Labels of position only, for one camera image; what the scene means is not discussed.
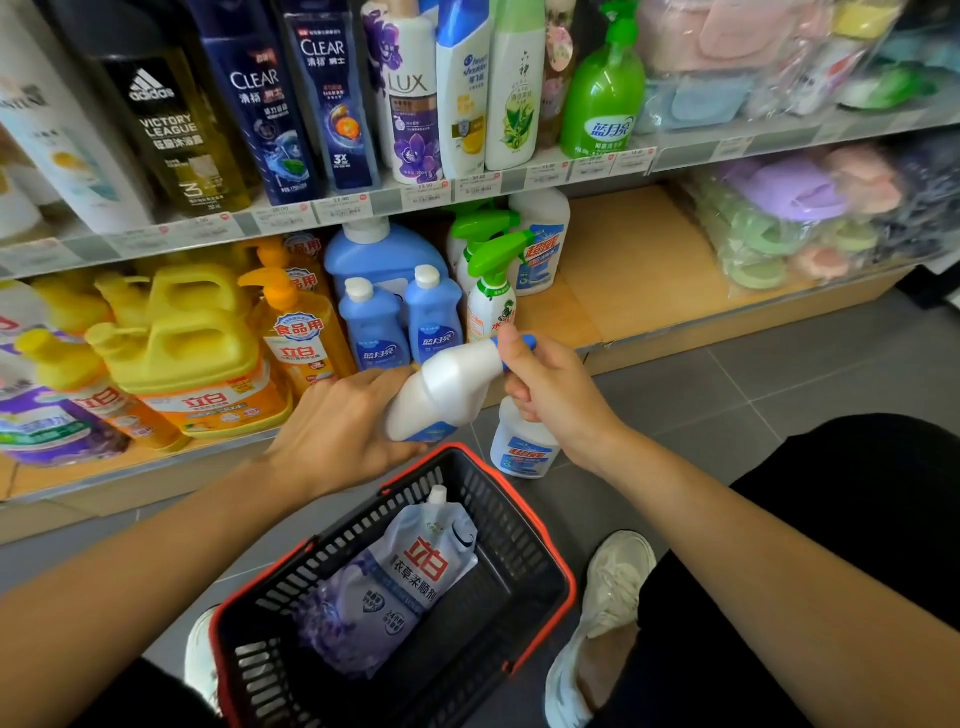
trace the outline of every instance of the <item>white bottle cap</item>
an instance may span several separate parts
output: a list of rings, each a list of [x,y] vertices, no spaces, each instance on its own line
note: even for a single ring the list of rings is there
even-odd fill
[[[373,298],[373,284],[367,279],[347,279],[344,283],[347,296],[354,303],[364,303]]]
[[[436,288],[440,285],[440,271],[432,265],[418,265],[414,269],[414,278],[420,288]]]
[[[378,243],[389,234],[390,218],[388,217],[371,217],[344,223],[344,235],[347,236],[347,240],[360,245]]]
[[[446,503],[446,486],[435,485],[433,490],[430,491],[430,497],[426,502],[433,503],[434,505],[444,505]]]

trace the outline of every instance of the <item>gray tile floor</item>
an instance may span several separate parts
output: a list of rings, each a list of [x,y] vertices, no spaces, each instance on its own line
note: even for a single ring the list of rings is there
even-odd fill
[[[922,312],[891,292],[874,303],[763,331],[694,352],[599,376],[600,389],[630,425],[726,484],[758,465],[784,438],[834,417],[896,412],[960,434],[960,313]],[[489,456],[496,409],[453,437]],[[666,543],[610,486],[562,459],[541,481],[517,481],[578,576],[612,531],[644,533],[658,554]],[[182,673],[186,635],[196,617],[367,498],[375,484],[324,498],[299,511],[244,554],[147,651]],[[167,503],[84,522],[0,546],[0,592]],[[507,686],[469,722],[543,726],[542,686],[575,626],[568,617]]]

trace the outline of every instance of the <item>right hand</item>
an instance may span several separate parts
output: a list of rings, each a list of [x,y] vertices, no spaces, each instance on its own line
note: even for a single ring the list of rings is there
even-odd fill
[[[544,423],[575,465],[601,474],[604,452],[630,432],[615,414],[573,349],[537,336],[531,352],[512,324],[497,333],[500,358],[510,367],[510,395],[523,419]]]

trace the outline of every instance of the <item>detergent refill bag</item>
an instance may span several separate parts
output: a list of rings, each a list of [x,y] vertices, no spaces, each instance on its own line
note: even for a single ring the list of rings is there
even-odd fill
[[[349,678],[372,678],[446,592],[477,565],[477,529],[436,485],[321,583],[297,612],[303,642]]]

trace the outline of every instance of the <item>adidas logo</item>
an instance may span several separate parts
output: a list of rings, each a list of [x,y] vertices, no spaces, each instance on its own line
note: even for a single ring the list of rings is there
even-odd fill
[[[177,94],[140,68],[130,84],[130,97],[134,101],[155,101],[157,99],[172,99]]]

